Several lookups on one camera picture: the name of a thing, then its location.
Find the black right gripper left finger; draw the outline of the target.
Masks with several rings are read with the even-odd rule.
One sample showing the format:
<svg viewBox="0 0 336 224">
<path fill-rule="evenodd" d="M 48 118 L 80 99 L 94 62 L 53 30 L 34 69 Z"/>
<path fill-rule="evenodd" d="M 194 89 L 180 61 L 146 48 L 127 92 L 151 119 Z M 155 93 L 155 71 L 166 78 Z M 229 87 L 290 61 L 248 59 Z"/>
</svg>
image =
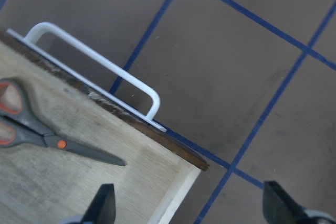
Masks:
<svg viewBox="0 0 336 224">
<path fill-rule="evenodd" d="M 100 186 L 81 223 L 114 223 L 116 219 L 114 184 Z"/>
</svg>

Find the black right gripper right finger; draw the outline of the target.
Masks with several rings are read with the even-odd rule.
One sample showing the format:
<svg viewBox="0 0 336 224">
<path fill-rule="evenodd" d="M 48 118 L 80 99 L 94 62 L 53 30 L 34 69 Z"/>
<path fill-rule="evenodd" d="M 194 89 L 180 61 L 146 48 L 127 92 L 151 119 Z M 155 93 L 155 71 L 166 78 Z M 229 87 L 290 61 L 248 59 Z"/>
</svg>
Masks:
<svg viewBox="0 0 336 224">
<path fill-rule="evenodd" d="M 265 181 L 263 215 L 267 223 L 310 223 L 310 218 L 276 182 Z"/>
</svg>

